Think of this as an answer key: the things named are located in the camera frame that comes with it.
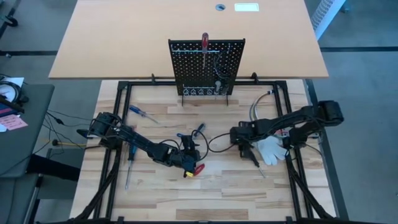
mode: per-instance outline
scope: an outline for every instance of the blue screwdriver handle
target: blue screwdriver handle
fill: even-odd
[[[197,131],[202,132],[204,128],[205,128],[205,124],[202,123],[202,124],[199,125],[199,128],[197,129]],[[196,138],[198,136],[198,134],[199,134],[199,132],[195,132],[195,134],[193,134],[193,137]]]
[[[134,160],[134,155],[136,154],[137,151],[137,146],[130,146],[130,150],[129,150],[129,161]]]
[[[130,105],[130,107],[129,107],[129,109],[132,111],[132,112],[134,112],[134,113],[136,113],[136,114],[139,114],[139,115],[141,115],[141,116],[145,116],[145,112],[143,112],[140,108],[138,108],[138,107],[136,107],[136,106],[134,106],[134,105]]]

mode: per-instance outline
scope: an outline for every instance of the screwdriver shaft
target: screwdriver shaft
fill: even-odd
[[[147,118],[151,119],[153,122],[159,124],[159,122],[157,120],[155,120],[154,118],[151,118],[150,116],[146,116]]]
[[[203,53],[203,69],[206,67],[206,54]]]
[[[131,168],[131,161],[129,161],[129,168],[127,170],[126,185],[124,186],[125,190],[127,190],[129,188],[130,168]]]
[[[259,167],[259,171],[260,171],[261,175],[262,175],[264,178],[266,178],[266,174],[264,173],[264,171],[262,171],[261,167]]]

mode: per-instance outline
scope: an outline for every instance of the black pegboard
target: black pegboard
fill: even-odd
[[[178,95],[231,95],[245,40],[209,40],[203,68],[201,40],[169,40]],[[220,89],[216,93],[216,82]]]

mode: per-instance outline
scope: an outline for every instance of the black cable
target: black cable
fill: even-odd
[[[210,152],[214,152],[214,153],[225,152],[225,151],[227,151],[228,149],[231,149],[231,148],[234,146],[234,144],[232,144],[232,145],[230,145],[229,147],[227,147],[226,149],[223,149],[223,150],[220,150],[220,151],[214,151],[214,150],[212,150],[212,149],[210,148],[210,144],[211,144],[212,141],[214,141],[215,139],[218,139],[218,138],[220,138],[220,137],[222,137],[222,136],[225,136],[225,135],[227,135],[227,134],[229,134],[229,133],[220,134],[219,136],[216,136],[216,137],[214,137],[213,139],[211,139],[211,140],[209,141],[209,150],[210,150]]]
[[[49,117],[48,114],[47,114],[47,117],[49,118],[49,121],[50,121],[50,127],[54,130],[54,133],[55,133],[55,135],[57,136],[58,142],[61,142],[61,138],[60,138],[60,136],[58,135],[58,133],[56,132],[54,126],[52,125],[51,118]],[[60,144],[60,145],[61,145],[61,152],[59,152],[59,153],[54,153],[54,154],[50,155],[49,159],[51,159],[51,157],[53,157],[53,156],[61,155],[61,154],[65,153],[65,150],[63,150],[63,145],[62,145],[62,144]]]
[[[317,148],[315,148],[315,147],[313,147],[313,146],[310,146],[310,145],[309,145],[309,144],[307,144],[307,143],[305,143],[305,145],[306,145],[306,146],[308,146],[308,147],[310,147],[310,148],[312,148],[313,150],[315,150],[315,151],[319,152],[319,154],[322,156],[322,152],[321,152],[321,151],[319,151]]]
[[[204,158],[206,158],[206,156],[207,156],[207,154],[209,153],[209,150],[210,150],[210,145],[209,145],[209,142],[207,141],[207,138],[205,137],[205,135],[199,130],[193,130],[192,133],[191,133],[191,138],[193,137],[193,135],[195,133],[199,133],[204,138],[204,140],[206,142],[206,153],[205,153],[205,155],[202,158],[197,160],[197,162],[199,162],[199,161],[202,161]]]
[[[81,118],[81,117],[77,117],[77,116],[70,116],[70,115],[67,115],[67,114],[64,114],[64,113],[61,113],[61,112],[58,112],[58,111],[50,110],[50,109],[48,109],[48,111],[53,112],[53,113],[57,113],[57,114],[60,114],[60,115],[63,115],[63,116],[67,116],[69,118],[82,119],[82,120],[85,120],[85,121],[91,121],[92,120],[92,119],[86,119],[86,118]]]
[[[14,99],[9,100],[11,103],[19,101],[19,99],[21,98],[21,88],[19,87],[19,85],[9,81],[0,81],[0,85],[7,85],[14,89],[15,91]]]
[[[318,120],[323,121],[322,119],[314,118],[314,117],[312,117],[312,116],[307,116],[307,115],[297,115],[297,116],[294,116],[294,117],[292,117],[292,118],[298,118],[298,117],[301,117],[301,116],[304,116],[304,117],[306,117],[306,118],[310,118],[311,120],[315,121],[315,123],[317,124],[317,126],[318,126],[319,128],[322,128],[322,126],[321,126],[320,123],[318,122]],[[269,131],[261,136],[261,139],[262,139],[264,136],[270,136],[270,135],[272,135],[272,134],[273,134],[273,133],[272,133],[272,132],[273,132],[272,128],[275,127],[275,126],[277,126],[277,124],[282,123],[282,122],[284,122],[284,121],[286,121],[286,120],[288,120],[288,119],[292,119],[292,118],[285,118],[285,119],[282,119],[282,120],[280,120],[280,121],[274,123],[274,124],[269,128]]]
[[[44,121],[50,126],[49,121],[47,121],[47,118],[44,116]],[[51,140],[51,131],[49,130],[49,142]]]
[[[81,146],[79,146],[77,143],[73,142],[70,138],[68,138],[68,137],[66,137],[65,135],[63,135],[62,133],[59,133],[59,132],[57,132],[57,131],[54,131],[54,130],[52,130],[51,128],[49,128],[48,126],[46,126],[46,125],[44,125],[44,124],[43,124],[43,126],[46,127],[46,128],[48,128],[49,130],[51,130],[51,131],[53,131],[53,132],[55,132],[55,133],[61,135],[63,138],[65,138],[66,140],[70,141],[72,144],[76,145],[76,146],[79,147],[80,149],[84,149],[84,148],[82,148]]]
[[[15,195],[15,185],[16,185],[16,178],[13,178],[13,188],[12,188],[12,193],[11,193],[11,203],[10,203],[10,206],[9,206],[9,208],[10,208],[10,210],[9,210],[9,213],[8,213],[8,215],[7,215],[7,218],[6,218],[6,223],[8,223],[8,221],[9,221],[9,219],[10,219],[10,214],[11,214],[11,209],[12,209],[12,204],[14,204],[14,195]]]
[[[30,155],[26,156],[25,158],[21,159],[21,160],[20,160],[19,162],[17,162],[16,164],[12,165],[12,166],[11,166],[10,168],[8,168],[6,171],[4,171],[3,173],[1,173],[1,174],[0,174],[0,177],[1,177],[2,175],[6,174],[8,171],[10,171],[10,170],[11,170],[12,168],[14,168],[15,166],[18,166],[21,162],[24,162],[27,158],[29,158],[29,157],[32,156],[33,154],[36,154],[36,153],[40,152],[40,151],[41,151],[42,149],[44,149],[44,147],[47,146],[49,143],[50,143],[50,141],[47,142],[47,143],[45,143],[39,150],[33,152],[32,154],[30,154]]]
[[[167,141],[174,142],[175,145],[177,146],[178,153],[182,156],[181,148],[180,148],[180,146],[178,145],[178,142],[177,142],[176,140],[173,140],[173,139],[166,139],[166,140],[163,140],[163,141],[159,142],[158,144],[163,144],[163,143],[165,143],[165,142],[167,142]]]
[[[55,117],[54,115],[50,114],[49,112],[46,112],[46,113],[47,113],[47,115],[51,116],[58,124],[64,125],[64,126],[66,126],[66,127],[77,127],[77,126],[79,126],[79,125],[87,125],[87,126],[90,125],[90,124],[74,124],[74,125],[68,125],[68,124],[65,124],[61,119],[59,119],[59,118]]]
[[[97,145],[97,146],[88,146],[88,147],[85,147],[85,150],[86,150],[86,149],[94,149],[94,148],[97,148],[97,147],[102,147],[102,146],[100,146],[100,145]]]
[[[322,119],[320,119],[320,118],[314,118],[314,117],[312,117],[312,116],[307,116],[307,115],[297,115],[296,117],[299,117],[299,116],[304,116],[304,117],[310,118],[312,121],[314,121],[314,122],[318,125],[319,128],[322,128],[322,126],[320,125],[320,123],[319,123],[318,121],[324,121],[324,120],[322,120]],[[272,132],[272,128],[273,128],[274,126],[276,126],[277,124],[279,124],[279,123],[281,123],[281,122],[283,122],[283,121],[285,121],[285,120],[287,120],[287,119],[282,119],[282,120],[276,122],[275,124],[273,124],[273,125],[270,127],[270,131],[268,131],[267,133],[265,133],[263,136],[265,136],[265,135],[268,135],[268,136],[271,135],[271,134],[272,134],[272,133],[271,133],[271,132]],[[322,153],[321,153],[318,149],[316,149],[316,148],[314,148],[314,147],[312,147],[312,146],[310,146],[310,148],[312,148],[312,149],[318,151],[318,152],[322,155]],[[287,153],[290,154],[290,149],[287,149],[287,151],[286,151],[286,153],[285,153],[285,157],[287,156]]]
[[[290,149],[286,149],[285,158],[286,158],[287,155],[291,155]]]
[[[231,74],[228,75],[228,74],[223,73],[223,72],[221,71],[221,68],[226,69],[225,66],[218,65],[218,61],[220,60],[222,54],[223,54],[223,52],[220,52],[220,53],[218,54],[218,58],[217,58],[217,59],[216,59],[216,56],[213,57],[213,66],[214,66],[214,70],[215,70],[217,76],[218,76],[220,79],[227,79],[227,78],[229,78],[229,77],[231,76]]]

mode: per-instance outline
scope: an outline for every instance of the white paper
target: white paper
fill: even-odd
[[[20,78],[5,78],[4,79],[4,81],[7,81],[7,82],[12,82],[12,83],[15,83],[15,84],[17,84],[19,87],[22,87],[22,84],[24,83],[24,77],[20,77]]]
[[[258,3],[236,3],[236,12],[258,12],[260,10]]]
[[[4,125],[0,124],[0,133],[6,132],[6,131],[7,131],[7,128]]]

